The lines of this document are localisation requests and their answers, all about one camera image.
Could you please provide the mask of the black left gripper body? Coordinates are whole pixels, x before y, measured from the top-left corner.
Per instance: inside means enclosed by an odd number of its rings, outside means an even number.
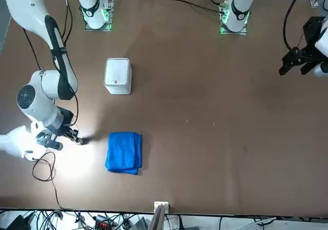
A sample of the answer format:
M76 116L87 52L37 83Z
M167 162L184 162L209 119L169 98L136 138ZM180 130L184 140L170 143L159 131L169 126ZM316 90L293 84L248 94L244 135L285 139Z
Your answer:
M312 16L303 26L305 56L315 61L327 60L327 16Z

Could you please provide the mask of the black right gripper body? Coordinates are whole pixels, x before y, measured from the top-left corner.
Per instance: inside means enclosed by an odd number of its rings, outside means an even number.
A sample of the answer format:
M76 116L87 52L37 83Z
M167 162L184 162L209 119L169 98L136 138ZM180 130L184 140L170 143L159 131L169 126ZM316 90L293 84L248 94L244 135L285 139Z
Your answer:
M58 109L63 117L63 122L59 129L55 131L55 135L65 135L66 130L70 128L70 123L73 119L73 113L61 107L58 107Z

